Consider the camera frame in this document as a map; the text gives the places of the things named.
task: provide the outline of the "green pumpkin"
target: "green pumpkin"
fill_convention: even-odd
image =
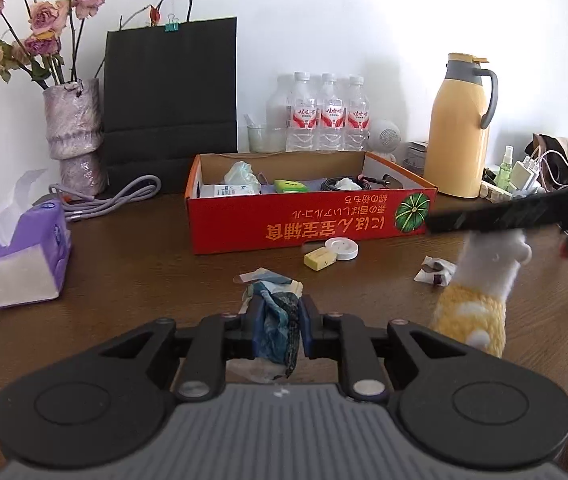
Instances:
[[[403,233],[415,231],[424,223],[429,206],[429,197],[424,193],[408,195],[395,211],[395,226]]]

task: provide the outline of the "gray ribbed panel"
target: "gray ribbed panel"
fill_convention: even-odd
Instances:
[[[229,384],[184,404],[144,449],[110,465],[46,472],[16,462],[0,480],[567,480],[555,465],[483,473],[412,446],[384,408],[344,399],[333,384]]]

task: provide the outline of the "cardboard box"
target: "cardboard box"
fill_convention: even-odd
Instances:
[[[389,174],[404,189],[202,198],[203,186],[223,182],[238,160],[251,164],[253,173],[262,173],[270,183]],[[197,155],[190,169],[186,207],[193,251],[209,254],[295,246],[336,236],[364,240],[422,234],[420,213],[427,212],[436,194],[435,186],[422,177],[372,153],[208,154]],[[417,199],[419,211],[407,206]]]

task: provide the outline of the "white plush head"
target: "white plush head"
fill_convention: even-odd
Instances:
[[[520,229],[494,233],[470,233],[459,256],[452,283],[506,302],[520,265],[532,256]]]

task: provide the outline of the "brown tabletop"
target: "brown tabletop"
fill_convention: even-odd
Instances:
[[[461,203],[440,196],[436,208]],[[394,317],[428,324],[438,291],[413,282],[413,276],[427,254],[455,261],[462,241],[461,235],[368,240],[360,243],[356,260],[321,272],[302,264],[301,248],[194,256],[183,199],[176,195],[127,205],[71,230],[74,247],[62,297],[0,310],[0,388],[157,317],[190,325],[237,310],[243,287],[233,277],[258,267],[304,283],[320,311],[357,314],[370,326],[383,327]],[[533,259],[508,302],[504,358],[546,375],[568,393],[568,261],[558,258],[560,240],[556,228],[529,238]],[[303,359],[291,377],[336,379],[336,365],[328,360]],[[568,444],[560,464],[568,469]]]

